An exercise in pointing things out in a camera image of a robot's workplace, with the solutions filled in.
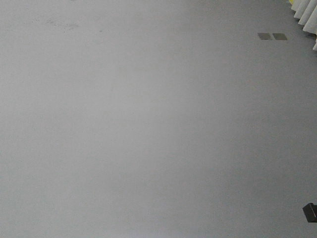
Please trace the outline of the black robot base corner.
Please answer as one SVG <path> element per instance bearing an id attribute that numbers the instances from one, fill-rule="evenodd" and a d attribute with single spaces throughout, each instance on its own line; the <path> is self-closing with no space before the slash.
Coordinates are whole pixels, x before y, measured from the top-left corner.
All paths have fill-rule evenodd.
<path id="1" fill-rule="evenodd" d="M 304 215 L 308 223 L 317 223 L 317 206 L 313 203 L 308 203 L 303 207 Z"/>

